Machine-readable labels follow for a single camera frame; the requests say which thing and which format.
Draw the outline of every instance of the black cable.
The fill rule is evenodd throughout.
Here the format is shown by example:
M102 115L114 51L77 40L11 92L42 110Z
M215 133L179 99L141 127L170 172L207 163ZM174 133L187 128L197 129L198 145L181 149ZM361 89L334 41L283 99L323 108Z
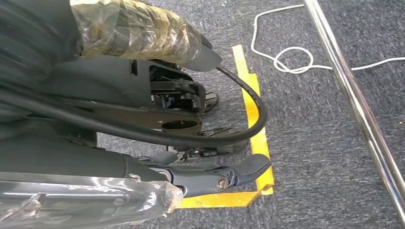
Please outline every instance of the black cable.
M226 68L218 66L217 69L245 89L256 103L259 118L248 130L217 137L179 136L105 118L76 107L62 104L49 96L2 81L0 81L0 85L5 88L0 88L0 101L46 117L72 123L85 129L142 142L183 147L228 146L247 140L259 133L266 125L267 111L259 95L249 85Z

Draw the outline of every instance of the white cable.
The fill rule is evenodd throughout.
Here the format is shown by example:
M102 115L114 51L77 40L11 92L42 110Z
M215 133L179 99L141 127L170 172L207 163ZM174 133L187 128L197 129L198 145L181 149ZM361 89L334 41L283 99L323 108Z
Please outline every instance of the white cable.
M282 50L281 52L279 52L275 57L272 57L272 56L267 55L265 53L259 52L258 50L255 49L255 42L256 42L256 37L257 37L257 28L258 28L257 21L258 21L259 17L261 17L261 16L263 16L265 14L279 12L279 11L283 11L283 10L289 10L289 9L293 9L293 8L303 7L303 6L304 6L303 4L287 6L287 7L283 7L283 8L274 9L274 10L268 10L268 11L265 11L265 12L262 12L262 13L256 15L255 22L253 24L254 31L253 31L252 43L250 44L250 49L256 54L259 54L261 56L264 56L266 58L271 59L273 61L274 67L277 70L279 70L281 72L284 72L284 73L301 74L301 73L304 73L304 72L308 71L311 68L323 68L323 69L332 70L332 68L329 67L329 66L314 65L314 57L311 54L311 52L308 49L304 49L304 48L301 48L301 47L289 47L289 48L286 48L286 49ZM282 62L280 62L278 59L280 58L280 56L282 54L284 54L285 52L290 51L290 50L301 50L301 51L305 52L309 57L309 64L307 66L305 66L305 67L300 67L300 68L296 68L296 69L289 69ZM391 61L404 61L404 60L405 60L405 57L389 58L389 59L386 59L386 60L383 60L383 61L380 61L380 62L377 62L377 63L369 64L369 65L366 65L366 66L352 68L352 70L356 71L356 70L375 67L375 66L378 66L380 64L391 62Z

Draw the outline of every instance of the metal pole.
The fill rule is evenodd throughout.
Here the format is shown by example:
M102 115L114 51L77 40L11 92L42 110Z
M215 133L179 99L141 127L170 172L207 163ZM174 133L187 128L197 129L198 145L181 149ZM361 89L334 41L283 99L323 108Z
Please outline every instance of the metal pole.
M370 155L377 166L396 212L405 228L405 182L383 138L380 127L348 66L317 0L304 0L325 55L347 97Z

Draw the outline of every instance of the circular opening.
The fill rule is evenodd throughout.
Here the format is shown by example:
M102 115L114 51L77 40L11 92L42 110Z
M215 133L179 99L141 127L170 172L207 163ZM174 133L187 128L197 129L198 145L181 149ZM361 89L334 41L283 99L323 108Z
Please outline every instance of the circular opening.
M165 123L162 125L162 128L167 129L167 130L181 130L181 129L191 128L196 125L197 125L197 122L195 122L195 121L178 120L178 121Z

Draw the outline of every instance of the yellow tape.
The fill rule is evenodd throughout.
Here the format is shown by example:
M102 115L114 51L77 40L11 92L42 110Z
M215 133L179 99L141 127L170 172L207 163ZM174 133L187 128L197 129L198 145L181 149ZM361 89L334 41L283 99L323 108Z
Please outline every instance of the yellow tape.
M259 82L256 74L250 74L242 45L232 47L239 77L251 86L259 95ZM246 91L242 90L245 101L246 115L249 127L253 126L258 119L258 110L255 102ZM270 158L267 145L266 130L263 128L260 133L250 139L252 154L263 154ZM257 191L254 192L234 192L219 193L199 197L185 198L178 208L229 208L246 207L260 195L270 195L273 193L274 178L273 170L270 168L256 180Z

